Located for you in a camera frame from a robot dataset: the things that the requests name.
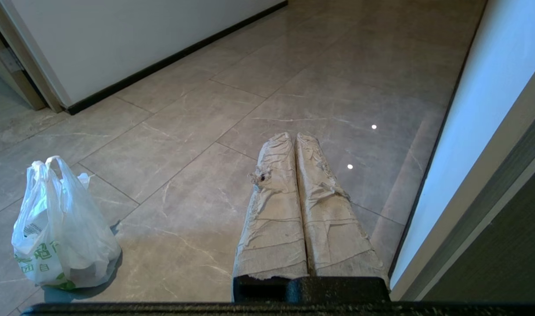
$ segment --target marble tile floor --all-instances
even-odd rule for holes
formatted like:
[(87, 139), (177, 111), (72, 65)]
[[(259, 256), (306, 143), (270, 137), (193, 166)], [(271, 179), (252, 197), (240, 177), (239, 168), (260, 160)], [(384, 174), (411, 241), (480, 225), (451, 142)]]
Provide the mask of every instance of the marble tile floor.
[[(284, 131), (320, 140), (390, 266), (482, 6), (291, 0), (75, 116), (0, 127), (0, 315), (38, 302), (229, 301), (247, 174)], [(54, 154), (90, 174), (123, 249), (103, 286), (40, 288), (13, 260), (25, 170)]]
[(34, 111), (0, 78), (0, 152), (65, 119), (49, 108)]

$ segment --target plastic bag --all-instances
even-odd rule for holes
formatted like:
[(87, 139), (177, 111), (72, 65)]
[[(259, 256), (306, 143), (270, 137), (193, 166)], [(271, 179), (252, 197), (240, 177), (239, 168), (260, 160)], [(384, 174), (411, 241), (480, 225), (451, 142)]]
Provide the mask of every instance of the plastic bag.
[(76, 178), (59, 156), (27, 168), (12, 246), (22, 272), (36, 284), (71, 290), (103, 284), (113, 273), (121, 248), (88, 184), (86, 174)]

